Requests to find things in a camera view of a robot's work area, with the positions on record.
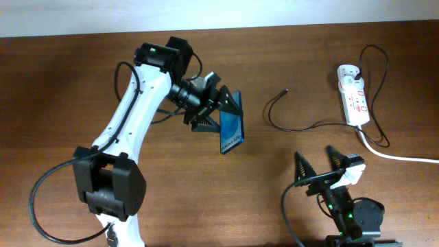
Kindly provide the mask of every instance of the white background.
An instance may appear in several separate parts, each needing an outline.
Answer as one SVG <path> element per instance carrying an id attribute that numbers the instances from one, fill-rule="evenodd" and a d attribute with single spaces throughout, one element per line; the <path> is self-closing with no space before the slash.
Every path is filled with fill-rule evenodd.
<path id="1" fill-rule="evenodd" d="M 439 0 L 2 0 L 0 36 L 438 18 Z"/>

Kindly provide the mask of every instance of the brown table surface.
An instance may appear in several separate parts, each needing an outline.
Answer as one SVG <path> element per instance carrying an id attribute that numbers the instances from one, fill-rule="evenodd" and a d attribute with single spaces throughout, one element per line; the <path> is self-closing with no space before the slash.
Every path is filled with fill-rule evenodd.
<path id="1" fill-rule="evenodd" d="M 279 202 L 294 177 L 294 152 L 300 150 L 319 174 L 330 169 L 324 147 L 333 145 L 366 160 L 366 171 L 350 192 L 385 205 L 382 239 L 439 246 L 438 165 L 379 158 L 351 129 L 287 133 L 263 119 L 265 103 L 288 88 L 273 112 L 279 125 L 344 122 L 337 66 L 358 65 L 361 49 L 373 43 L 390 56 L 375 112 L 392 145 L 379 150 L 439 158 L 438 28 L 437 21 L 417 21 L 2 38 L 0 245 L 57 246 L 30 223 L 32 185 L 50 167 L 71 158 L 78 145 L 89 147 L 105 128 L 118 104 L 112 85 L 115 65 L 132 61 L 143 42 L 165 44 L 172 35 L 189 40 L 203 61 L 204 75 L 215 71 L 231 91 L 242 91 L 246 141 L 221 155 L 218 134 L 191 132 L 182 117 L 150 127 L 139 162 L 148 183 L 139 211 L 148 245 L 292 243 Z M 367 51 L 364 77 L 370 95 L 384 68 L 383 56 Z M 188 74 L 197 70 L 194 60 Z M 128 76 L 124 68 L 121 92 Z M 162 107 L 174 108 L 169 102 Z M 365 129 L 379 138 L 372 122 Z M 337 235 L 333 221 L 305 191 L 293 189 L 286 201 L 297 234 L 304 241 Z M 43 183 L 36 212 L 43 227 L 57 237 L 77 239 L 101 228 L 78 200 L 71 168 Z M 105 238 L 82 246 L 105 246 Z"/>

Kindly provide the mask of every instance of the wood grain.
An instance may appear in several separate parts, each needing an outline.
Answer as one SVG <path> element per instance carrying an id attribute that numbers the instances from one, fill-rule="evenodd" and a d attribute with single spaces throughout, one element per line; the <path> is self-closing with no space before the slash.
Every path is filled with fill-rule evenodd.
<path id="1" fill-rule="evenodd" d="M 193 133 L 181 117 L 150 128 L 139 164 L 148 183 L 139 212 L 148 245 L 292 243 L 279 200 L 294 176 L 293 154 L 300 150 L 322 173 L 329 170 L 324 147 L 333 145 L 366 160 L 368 168 L 350 192 L 384 203 L 383 239 L 438 246 L 437 165 L 379 158 L 345 128 L 292 134 L 269 127 L 263 118 L 265 103 L 288 88 L 273 112 L 279 125 L 344 121 L 335 70 L 357 64 L 362 47 L 373 43 L 390 56 L 388 80 L 375 106 L 392 142 L 382 152 L 439 158 L 438 28 L 437 21 L 417 21 L 0 39 L 0 246 L 56 246 L 30 223 L 32 185 L 70 158 L 77 145 L 89 146 L 106 126 L 117 107 L 116 63 L 131 61 L 143 42 L 165 44 L 171 35 L 189 40 L 205 73 L 215 71 L 232 91 L 242 91 L 246 142 L 223 156 L 217 135 Z M 371 50 L 364 66 L 372 95 L 385 60 Z M 197 69 L 192 62 L 188 74 Z M 121 91 L 128 75 L 128 70 L 121 74 Z M 174 108 L 169 102 L 162 107 Z M 372 123 L 365 129 L 378 138 Z M 288 195 L 287 210 L 305 241 L 337 233 L 305 188 Z M 76 239 L 100 229 L 78 200 L 71 168 L 42 185 L 36 211 L 58 237 Z M 105 246 L 105 239 L 82 245 Z"/>

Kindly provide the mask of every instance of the power strip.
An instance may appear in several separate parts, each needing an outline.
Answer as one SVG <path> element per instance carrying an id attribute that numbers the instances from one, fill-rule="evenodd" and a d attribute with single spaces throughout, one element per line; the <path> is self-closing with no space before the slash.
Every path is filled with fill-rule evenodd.
<path id="1" fill-rule="evenodd" d="M 354 65 L 345 64 L 337 69 L 338 88 L 342 93 L 342 101 L 346 122 L 351 126 L 361 126 L 370 121 L 364 80 L 355 80 L 359 69 Z"/>

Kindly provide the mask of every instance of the wooden tabletop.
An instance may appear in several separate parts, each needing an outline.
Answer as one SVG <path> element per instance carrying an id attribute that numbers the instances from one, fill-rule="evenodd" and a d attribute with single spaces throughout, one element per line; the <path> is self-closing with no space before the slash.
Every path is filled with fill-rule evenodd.
<path id="1" fill-rule="evenodd" d="M 344 122 L 336 69 L 356 64 L 367 44 L 384 48 L 390 71 L 375 114 L 391 146 L 386 154 L 439 158 L 439 22 L 303 25 L 233 30 L 91 34 L 0 39 L 0 246 L 57 246 L 32 227 L 29 192 L 43 172 L 89 147 L 117 107 L 113 73 L 132 61 L 144 42 L 164 45 L 186 38 L 201 57 L 204 75 L 215 71 L 231 91 L 241 90 L 245 143 L 220 154 L 218 134 L 191 132 L 182 117 L 148 130 L 139 167 L 147 192 L 139 211 L 149 246 L 258 246 L 293 243 L 280 212 L 281 194 L 294 177 L 300 150 L 316 172 L 330 170 L 324 152 L 360 154 L 367 168 L 352 197 L 367 196 L 385 207 L 382 239 L 406 246 L 439 246 L 439 166 L 392 161 L 369 152 L 355 132 L 324 127 L 287 133 L 266 124 L 263 108 L 283 89 L 274 121 L 304 128 L 317 121 Z M 377 51 L 364 55 L 364 77 L 375 93 L 385 69 Z M 198 70 L 195 60 L 188 75 Z M 128 84 L 123 69 L 119 90 Z M 162 107 L 174 106 L 163 102 Z M 378 139 L 373 122 L 366 132 Z M 306 242 L 337 235 L 306 188 L 286 201 L 290 220 Z M 46 231 L 66 239 L 101 226 L 78 200 L 73 170 L 50 176 L 36 197 Z M 82 246 L 105 246 L 99 237 Z"/>

